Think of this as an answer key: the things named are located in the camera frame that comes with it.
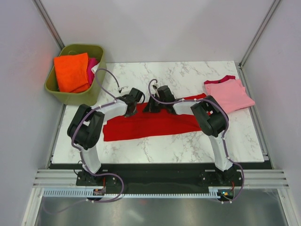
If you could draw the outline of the red t-shirt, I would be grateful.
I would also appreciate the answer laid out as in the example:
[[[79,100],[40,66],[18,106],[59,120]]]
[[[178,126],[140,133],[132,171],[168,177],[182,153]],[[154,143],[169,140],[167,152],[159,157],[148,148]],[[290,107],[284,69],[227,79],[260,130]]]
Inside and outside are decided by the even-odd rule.
[[[158,113],[143,112],[146,103],[137,105],[137,113],[130,117],[118,116],[103,126],[105,142],[145,137],[167,136],[200,131],[193,115],[175,115],[166,109]]]

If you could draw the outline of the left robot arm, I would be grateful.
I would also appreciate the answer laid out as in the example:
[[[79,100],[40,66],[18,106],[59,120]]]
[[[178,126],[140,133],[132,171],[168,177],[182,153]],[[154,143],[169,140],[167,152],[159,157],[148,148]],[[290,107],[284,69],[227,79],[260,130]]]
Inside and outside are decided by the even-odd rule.
[[[92,108],[82,104],[78,107],[67,129],[67,135],[71,138],[71,146],[80,153],[83,169],[88,172],[87,180],[91,184],[99,185],[103,181],[96,148],[103,124],[119,116],[135,115],[140,100],[145,100],[144,93],[132,88],[128,94],[116,97],[112,102],[101,106]]]

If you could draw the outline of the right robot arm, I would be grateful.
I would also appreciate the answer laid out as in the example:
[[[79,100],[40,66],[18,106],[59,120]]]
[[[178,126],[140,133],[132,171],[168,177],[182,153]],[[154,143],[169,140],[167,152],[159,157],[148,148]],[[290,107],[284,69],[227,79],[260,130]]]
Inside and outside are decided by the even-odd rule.
[[[201,99],[176,99],[170,88],[165,85],[149,85],[156,93],[150,94],[150,101],[176,115],[194,116],[200,129],[209,137],[214,152],[215,167],[219,170],[215,174],[216,182],[227,185],[232,180],[229,169],[233,166],[224,141],[229,127],[229,118],[222,107],[212,96]]]

